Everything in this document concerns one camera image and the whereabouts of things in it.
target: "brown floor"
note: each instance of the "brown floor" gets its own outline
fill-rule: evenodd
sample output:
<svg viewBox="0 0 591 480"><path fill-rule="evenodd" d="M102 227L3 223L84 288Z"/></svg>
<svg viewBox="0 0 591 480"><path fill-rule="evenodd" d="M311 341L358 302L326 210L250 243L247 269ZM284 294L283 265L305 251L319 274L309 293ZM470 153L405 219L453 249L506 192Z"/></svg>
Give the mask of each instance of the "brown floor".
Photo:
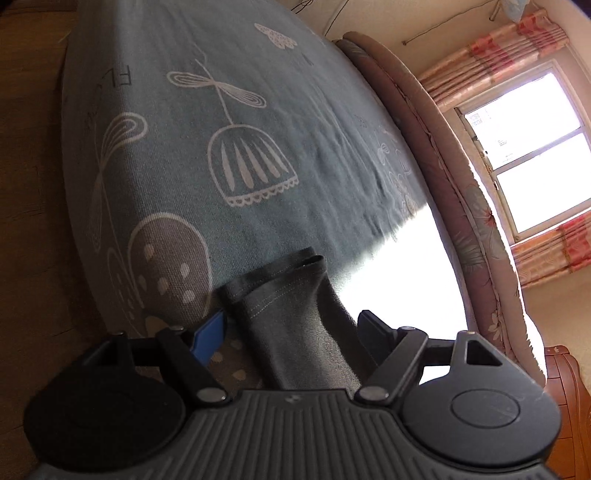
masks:
<svg viewBox="0 0 591 480"><path fill-rule="evenodd" d="M60 157L59 73L73 12L0 17L0 480L36 459L31 396L104 335L76 254Z"/></svg>

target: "window frame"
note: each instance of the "window frame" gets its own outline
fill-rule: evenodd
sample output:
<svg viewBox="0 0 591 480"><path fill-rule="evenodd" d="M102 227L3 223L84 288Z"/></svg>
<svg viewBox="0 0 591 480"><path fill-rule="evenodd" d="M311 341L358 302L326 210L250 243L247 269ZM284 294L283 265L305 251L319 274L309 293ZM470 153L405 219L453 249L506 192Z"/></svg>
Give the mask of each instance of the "window frame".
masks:
<svg viewBox="0 0 591 480"><path fill-rule="evenodd" d="M496 100L499 97L503 96L504 94L510 92L511 90L519 88L520 86L523 86L529 82L532 82L534 80L537 80L537 79L543 77L547 73L554 74L554 76L558 80L558 83L560 84L567 99L569 100L571 107L573 108L575 114L577 115L577 118L579 119L581 126L578 129L574 130L573 132L555 140L554 142L549 143L548 145L545 145L533 152L523 155L520 158L516 158L515 160L512 160L509 163L502 165L498 168L492 168L492 164L486 155L485 149L483 148L482 144L478 140L478 136L475 134L470 122L468 122L465 115L472 113L473 111L493 102L494 100ZM492 180L492 183L495 187L496 193L499 196L499 199L501 201L501 205L503 206L503 209L505 211L505 215L506 215L507 220L509 222L509 226L511 228L511 233L513 234L515 242L521 242L527 238L537 235L538 233L543 232L544 230L547 230L548 228L552 228L552 227L558 225L559 223L562 223L562 222L568 220L569 218L571 218L575 215L578 215L579 213L591 208L591 193L590 193L590 197L587 200L585 200L584 202L581 202L578 205L575 205L574 207L570 208L569 210L566 210L565 212L555 215L552 218L539 223L538 225L534 225L534 226L528 228L527 230L519 232L517 230L517 227L515 226L513 214L511 213L511 209L509 208L509 203L507 202L505 194L503 193L501 184L497 180L497 175L499 175L507 170L510 170L513 167L521 165L522 163L525 163L526 161L531 160L532 158L536 157L537 155L540 155L541 153L543 153L547 150L550 150L551 148L555 147L556 145L560 145L561 143L565 142L569 138L573 138L576 135L579 135L581 133L585 135L585 139L587 140L587 144L589 146L589 149L591 150L591 122L589 121L589 117L586 115L583 105L581 104L581 102L579 101L579 98L577 97L576 93L574 92L574 89L572 88L571 84L568 82L566 75L564 74L564 72L560 68L560 65L558 64L558 62L555 59L551 59L547 62L544 62L541 65L534 67L533 69L527 70L526 72L516 75L515 77L513 77L510 80L507 80L506 82L502 82L499 85L496 85L496 86L490 88L486 92L483 92L480 95L477 95L477 96L467 100L466 102L460 104L458 107L455 108L455 110L456 110L456 114L458 115L459 119L461 120L464 128L468 132L470 139L472 140L476 149L478 150L478 153L480 154L480 157L486 167L486 171L488 172L488 174L491 177L491 180Z"/></svg>

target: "wall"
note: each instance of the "wall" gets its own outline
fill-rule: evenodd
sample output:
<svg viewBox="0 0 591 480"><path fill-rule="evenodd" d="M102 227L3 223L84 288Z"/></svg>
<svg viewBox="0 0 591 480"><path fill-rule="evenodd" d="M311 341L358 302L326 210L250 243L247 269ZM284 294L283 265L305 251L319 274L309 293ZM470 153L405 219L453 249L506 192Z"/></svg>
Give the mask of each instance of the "wall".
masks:
<svg viewBox="0 0 591 480"><path fill-rule="evenodd" d="M579 98L580 107L591 117L591 21L582 17L568 1L541 0L539 3L548 3L544 6L548 7L550 18L567 31L571 48L564 48L538 64L554 59ZM445 117L464 145L487 190L494 192L492 182L480 162L479 153L457 114L451 110L446 112ZM493 203L502 212L500 203ZM502 216L501 224L510 236L508 225ZM545 346L566 345L579 361L583 381L591 391L591 267L524 290L524 301L529 316L540 330Z"/></svg>
<svg viewBox="0 0 591 480"><path fill-rule="evenodd" d="M570 0L536 0L536 3L564 28L575 58L591 72L591 20Z"/></svg>
<svg viewBox="0 0 591 480"><path fill-rule="evenodd" d="M591 267L523 292L545 346L565 345L591 391Z"/></svg>
<svg viewBox="0 0 591 480"><path fill-rule="evenodd" d="M299 3L299 0L279 1L290 8ZM495 6L494 1L404 46L403 40L478 6L483 0L349 0L327 38L342 38L350 30L365 33L390 48L414 73L420 73L479 35L505 24L508 20L503 13L495 22L488 20ZM312 30L322 34L330 17L342 3L343 0L314 0L298 16Z"/></svg>

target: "headboard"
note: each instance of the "headboard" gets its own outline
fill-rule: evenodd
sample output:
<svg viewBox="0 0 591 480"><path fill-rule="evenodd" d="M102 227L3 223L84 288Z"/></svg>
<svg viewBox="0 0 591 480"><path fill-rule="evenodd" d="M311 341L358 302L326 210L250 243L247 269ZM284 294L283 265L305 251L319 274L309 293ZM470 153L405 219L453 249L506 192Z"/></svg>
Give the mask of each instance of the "headboard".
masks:
<svg viewBox="0 0 591 480"><path fill-rule="evenodd" d="M562 428L548 466L561 478L591 478L591 395L583 384L579 363L564 345L545 349L548 381L545 390L562 413Z"/></svg>

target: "ribbed plastic surface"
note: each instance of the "ribbed plastic surface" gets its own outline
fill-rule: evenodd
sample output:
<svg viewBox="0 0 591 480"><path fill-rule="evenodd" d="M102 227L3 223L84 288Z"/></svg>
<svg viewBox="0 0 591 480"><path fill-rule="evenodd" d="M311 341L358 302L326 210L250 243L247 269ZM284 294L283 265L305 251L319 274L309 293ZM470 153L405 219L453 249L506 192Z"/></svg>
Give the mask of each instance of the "ribbed plastic surface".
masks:
<svg viewBox="0 0 591 480"><path fill-rule="evenodd" d="M163 453L120 472L80 474L42 465L31 480L556 479L541 465L485 474L444 465L415 447L392 414L344 391L245 391L201 410Z"/></svg>

